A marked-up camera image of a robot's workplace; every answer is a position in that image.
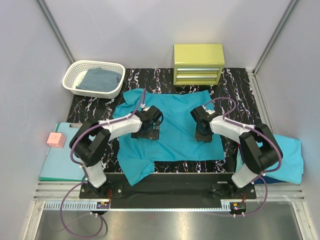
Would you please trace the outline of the teal t shirt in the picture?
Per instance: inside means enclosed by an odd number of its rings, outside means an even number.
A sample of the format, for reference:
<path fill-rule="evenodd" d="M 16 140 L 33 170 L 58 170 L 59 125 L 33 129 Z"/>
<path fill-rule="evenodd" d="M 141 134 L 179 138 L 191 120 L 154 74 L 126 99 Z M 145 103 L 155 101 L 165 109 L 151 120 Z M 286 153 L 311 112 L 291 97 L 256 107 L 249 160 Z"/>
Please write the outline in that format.
<path fill-rule="evenodd" d="M 117 160 L 131 186 L 152 174 L 155 162 L 218 161 L 225 158 L 220 135 L 213 135 L 209 143 L 195 140 L 196 122 L 190 112 L 210 100 L 207 90 L 188 94 L 146 94 L 146 106 L 157 107 L 164 120 L 158 140 L 135 139 L 130 134 L 118 138 Z"/>

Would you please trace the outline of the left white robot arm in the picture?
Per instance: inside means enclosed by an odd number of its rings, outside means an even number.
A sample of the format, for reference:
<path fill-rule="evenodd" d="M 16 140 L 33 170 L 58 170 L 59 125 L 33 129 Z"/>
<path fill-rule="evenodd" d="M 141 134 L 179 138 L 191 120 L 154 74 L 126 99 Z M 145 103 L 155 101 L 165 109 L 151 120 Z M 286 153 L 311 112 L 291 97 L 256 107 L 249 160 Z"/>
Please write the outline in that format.
<path fill-rule="evenodd" d="M 85 185 L 97 198 L 103 198 L 110 188 L 102 169 L 106 145 L 123 135 L 133 139 L 158 140 L 163 113 L 156 107 L 143 107 L 111 121 L 85 121 L 69 143 L 70 158 L 85 174 Z"/>

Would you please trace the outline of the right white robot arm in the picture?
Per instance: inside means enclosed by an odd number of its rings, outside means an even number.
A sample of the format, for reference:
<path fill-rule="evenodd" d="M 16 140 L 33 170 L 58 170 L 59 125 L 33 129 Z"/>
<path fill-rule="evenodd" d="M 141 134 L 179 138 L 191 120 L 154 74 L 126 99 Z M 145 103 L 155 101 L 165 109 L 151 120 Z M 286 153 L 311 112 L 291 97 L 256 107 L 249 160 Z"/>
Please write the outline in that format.
<path fill-rule="evenodd" d="M 207 110 L 202 105 L 194 108 L 190 114 L 196 122 L 196 141 L 209 143 L 213 135 L 221 135 L 239 144 L 243 164 L 227 185 L 230 197 L 239 198 L 248 184 L 271 172 L 270 167 L 277 165 L 273 171 L 281 167 L 283 152 L 266 124 L 240 123 L 214 110 Z"/>

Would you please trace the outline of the folded grey-blue t shirt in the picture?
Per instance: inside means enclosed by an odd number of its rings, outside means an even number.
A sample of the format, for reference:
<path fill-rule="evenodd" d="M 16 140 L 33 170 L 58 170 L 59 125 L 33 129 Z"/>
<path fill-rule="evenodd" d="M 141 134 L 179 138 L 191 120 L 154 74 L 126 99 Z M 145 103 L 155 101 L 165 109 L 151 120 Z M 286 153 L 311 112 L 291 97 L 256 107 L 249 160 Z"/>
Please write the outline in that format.
<path fill-rule="evenodd" d="M 120 73 L 102 68 L 91 68 L 87 71 L 76 89 L 93 92 L 112 92 L 122 79 Z"/>

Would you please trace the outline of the yellow-green drawer cabinet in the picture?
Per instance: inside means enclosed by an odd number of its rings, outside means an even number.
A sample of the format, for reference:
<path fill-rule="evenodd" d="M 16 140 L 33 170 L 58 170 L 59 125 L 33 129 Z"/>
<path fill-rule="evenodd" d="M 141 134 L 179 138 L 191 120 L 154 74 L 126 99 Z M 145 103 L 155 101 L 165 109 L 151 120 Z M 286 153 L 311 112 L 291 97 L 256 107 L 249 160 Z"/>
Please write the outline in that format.
<path fill-rule="evenodd" d="M 173 46 L 173 84 L 217 85 L 225 65 L 221 43 L 184 43 Z"/>

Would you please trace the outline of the white plastic laundry basket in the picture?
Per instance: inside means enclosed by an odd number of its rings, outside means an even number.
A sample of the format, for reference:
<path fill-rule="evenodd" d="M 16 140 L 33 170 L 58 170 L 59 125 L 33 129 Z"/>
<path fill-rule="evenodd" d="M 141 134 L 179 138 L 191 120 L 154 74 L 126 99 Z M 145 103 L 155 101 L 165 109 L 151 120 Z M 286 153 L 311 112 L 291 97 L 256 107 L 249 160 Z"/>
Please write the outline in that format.
<path fill-rule="evenodd" d="M 88 70 L 102 69 L 104 71 L 110 71 L 120 75 L 120 79 L 117 82 L 116 87 L 112 90 L 86 90 L 79 89 L 78 86 L 81 84 Z M 62 85 L 65 89 L 70 90 L 74 95 L 112 99 L 119 95 L 120 90 L 123 86 L 125 78 L 125 67 L 119 63 L 105 62 L 105 61 L 94 61 L 94 60 L 79 60 L 74 62 L 64 74 L 62 79 Z"/>

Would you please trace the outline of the light blue t shirt pile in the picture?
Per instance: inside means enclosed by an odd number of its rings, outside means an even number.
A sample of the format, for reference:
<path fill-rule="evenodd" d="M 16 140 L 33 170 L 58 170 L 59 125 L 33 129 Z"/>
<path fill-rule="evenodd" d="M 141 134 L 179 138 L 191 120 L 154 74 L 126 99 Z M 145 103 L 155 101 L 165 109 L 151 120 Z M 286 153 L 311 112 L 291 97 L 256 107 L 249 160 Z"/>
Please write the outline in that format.
<path fill-rule="evenodd" d="M 266 176 L 263 178 L 267 184 L 280 182 L 287 182 L 295 185 L 301 184 L 304 173 L 301 141 L 279 134 L 274 134 L 273 136 L 283 153 L 281 167 L 277 171 L 266 173 Z"/>

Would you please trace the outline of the pink cube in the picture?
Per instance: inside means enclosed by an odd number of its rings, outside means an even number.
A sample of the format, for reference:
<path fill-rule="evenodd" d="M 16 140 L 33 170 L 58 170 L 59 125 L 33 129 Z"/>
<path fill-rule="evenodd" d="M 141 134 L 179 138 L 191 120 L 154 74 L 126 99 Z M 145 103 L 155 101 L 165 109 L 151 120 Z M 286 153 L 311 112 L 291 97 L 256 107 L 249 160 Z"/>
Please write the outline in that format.
<path fill-rule="evenodd" d="M 66 138 L 61 132 L 51 132 L 46 143 L 51 148 L 63 148 L 65 142 Z"/>

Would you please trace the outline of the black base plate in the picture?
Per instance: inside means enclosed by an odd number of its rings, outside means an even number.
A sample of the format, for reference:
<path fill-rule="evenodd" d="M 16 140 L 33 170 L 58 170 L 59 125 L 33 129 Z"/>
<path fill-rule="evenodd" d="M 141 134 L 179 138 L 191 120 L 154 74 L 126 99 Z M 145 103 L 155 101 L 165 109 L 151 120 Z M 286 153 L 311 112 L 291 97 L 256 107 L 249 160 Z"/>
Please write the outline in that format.
<path fill-rule="evenodd" d="M 132 211 L 218 210 L 222 200 L 256 199 L 252 184 L 237 188 L 231 177 L 231 173 L 153 173 L 131 186 L 124 174 L 108 173 L 97 190 L 82 184 L 79 198 L 110 198 L 112 210 Z"/>

